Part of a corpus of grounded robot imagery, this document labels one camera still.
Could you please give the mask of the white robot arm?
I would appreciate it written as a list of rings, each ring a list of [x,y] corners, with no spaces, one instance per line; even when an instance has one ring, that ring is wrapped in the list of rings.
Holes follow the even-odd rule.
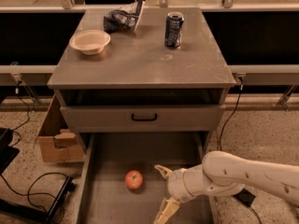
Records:
[[[165,224],[180,208],[198,196],[231,196],[246,186],[261,189],[290,203],[299,204],[299,167],[251,161],[223,151],[211,151],[202,163],[170,170],[156,165],[167,181],[170,194],[164,198],[154,224]]]

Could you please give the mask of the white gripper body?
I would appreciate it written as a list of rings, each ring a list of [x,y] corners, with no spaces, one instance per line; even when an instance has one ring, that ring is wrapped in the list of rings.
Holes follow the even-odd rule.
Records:
[[[184,182],[185,169],[173,171],[167,179],[167,188],[170,196],[180,203],[186,203],[191,199]]]

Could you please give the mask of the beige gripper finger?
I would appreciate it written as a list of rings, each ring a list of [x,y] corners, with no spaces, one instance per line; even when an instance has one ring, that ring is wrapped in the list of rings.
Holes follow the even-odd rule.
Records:
[[[170,175],[173,173],[172,170],[170,170],[169,168],[167,167],[164,167],[160,164],[156,164],[154,166],[154,168],[161,174],[161,176],[165,179],[165,180],[168,180]]]
[[[180,208],[180,202],[174,198],[163,198],[153,224],[165,224]]]

